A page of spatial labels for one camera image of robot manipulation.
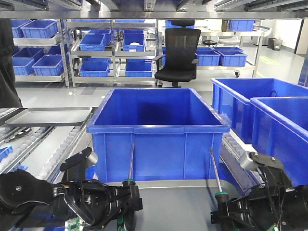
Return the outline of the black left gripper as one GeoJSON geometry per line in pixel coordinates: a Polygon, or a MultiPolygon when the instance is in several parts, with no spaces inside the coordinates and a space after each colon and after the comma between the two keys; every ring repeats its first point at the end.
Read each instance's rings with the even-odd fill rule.
{"type": "Polygon", "coordinates": [[[91,154],[92,149],[87,147],[60,166],[64,176],[52,189],[54,200],[64,215],[62,220],[79,218],[84,230],[104,229],[124,211],[143,210],[138,185],[111,186],[86,179],[91,154]]]}

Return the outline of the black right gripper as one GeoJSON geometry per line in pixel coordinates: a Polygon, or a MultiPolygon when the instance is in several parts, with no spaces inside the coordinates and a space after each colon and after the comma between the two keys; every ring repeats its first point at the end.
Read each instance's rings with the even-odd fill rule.
{"type": "Polygon", "coordinates": [[[228,224],[230,231],[296,231],[298,229],[298,187],[284,171],[282,162],[272,156],[249,152],[241,166],[256,172],[262,184],[248,195],[218,204],[211,212],[212,224],[228,224]]]}

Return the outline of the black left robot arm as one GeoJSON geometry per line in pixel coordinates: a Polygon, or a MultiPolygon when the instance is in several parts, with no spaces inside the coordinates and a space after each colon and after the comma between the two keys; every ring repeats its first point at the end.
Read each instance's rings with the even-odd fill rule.
{"type": "Polygon", "coordinates": [[[93,164],[90,147],[60,166],[62,181],[50,183],[18,169],[0,176],[0,228],[63,227],[67,231],[104,229],[113,220],[117,230],[133,231],[135,213],[143,209],[139,187],[131,179],[111,186],[86,179],[93,164]]]}

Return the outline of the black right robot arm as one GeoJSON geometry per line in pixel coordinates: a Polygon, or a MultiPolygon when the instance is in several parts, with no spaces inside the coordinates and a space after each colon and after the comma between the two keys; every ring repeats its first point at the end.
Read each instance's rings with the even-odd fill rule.
{"type": "Polygon", "coordinates": [[[239,163],[243,169],[259,174],[263,183],[250,193],[229,199],[225,191],[216,193],[218,209],[211,222],[223,231],[303,231],[308,228],[308,187],[293,186],[276,157],[246,152],[239,163]]]}

